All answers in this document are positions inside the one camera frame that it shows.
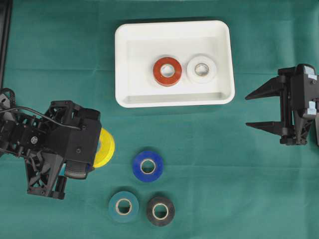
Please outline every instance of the plastic tray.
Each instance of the plastic tray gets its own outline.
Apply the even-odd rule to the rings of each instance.
[[[189,60],[206,55],[217,66],[217,75],[205,84],[191,81]],[[164,56],[182,65],[180,81],[159,85],[154,63]],[[135,23],[121,25],[115,33],[115,96],[127,108],[216,105],[235,95],[228,26],[221,21]]]

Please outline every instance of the tape roll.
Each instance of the tape roll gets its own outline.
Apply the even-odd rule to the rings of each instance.
[[[195,56],[187,64],[187,76],[195,83],[208,83],[216,74],[216,64],[207,56]]]
[[[153,74],[157,83],[162,86],[173,86],[181,77],[180,63],[172,57],[163,57],[155,62]]]
[[[121,212],[119,204],[121,201],[129,203],[127,212]],[[119,223],[128,223],[132,221],[139,213],[139,202],[133,193],[122,191],[113,195],[109,201],[109,215]]]
[[[115,151],[115,143],[112,135],[101,128],[98,151],[95,154],[94,168],[99,168],[107,164]]]
[[[158,217],[155,213],[155,208],[157,206],[164,206],[166,209],[166,214],[163,217]],[[169,224],[175,216],[175,207],[170,199],[165,197],[154,197],[147,205],[146,215],[148,220],[155,226],[163,227]]]
[[[154,164],[154,169],[146,173],[142,169],[142,164],[150,161]],[[163,173],[163,159],[153,151],[143,151],[139,153],[133,160],[133,173],[142,182],[153,182],[157,180]]]

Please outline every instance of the yellow tape roll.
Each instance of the yellow tape roll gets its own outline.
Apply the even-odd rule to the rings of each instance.
[[[112,135],[105,129],[101,128],[99,138],[99,149],[95,154],[93,167],[99,168],[107,164],[112,158],[115,151],[115,143]]]

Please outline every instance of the green tablecloth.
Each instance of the green tablecloth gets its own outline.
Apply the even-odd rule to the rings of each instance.
[[[221,106],[125,109],[115,100],[114,32],[127,22],[218,19],[231,32],[236,96]],[[24,163],[0,159],[0,238],[314,239],[318,237],[319,148],[245,126],[279,119],[279,98],[244,97],[276,70],[319,70],[317,0],[14,0],[4,86],[18,105],[43,112],[70,99],[101,111],[116,152],[85,181],[68,180],[63,201],[26,194]],[[164,158],[161,178],[132,173],[145,148]],[[108,200],[129,190],[138,218],[111,220]],[[173,222],[153,226],[156,193],[175,204]]]

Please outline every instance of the black tape roll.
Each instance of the black tape roll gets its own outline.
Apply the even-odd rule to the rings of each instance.
[[[158,218],[155,215],[155,207],[157,205],[163,205],[166,207],[166,215],[163,218]],[[163,227],[169,224],[174,216],[175,216],[175,207],[174,204],[171,202],[170,199],[165,197],[154,197],[148,202],[148,206],[146,209],[146,215],[148,217],[148,220],[158,227]]]

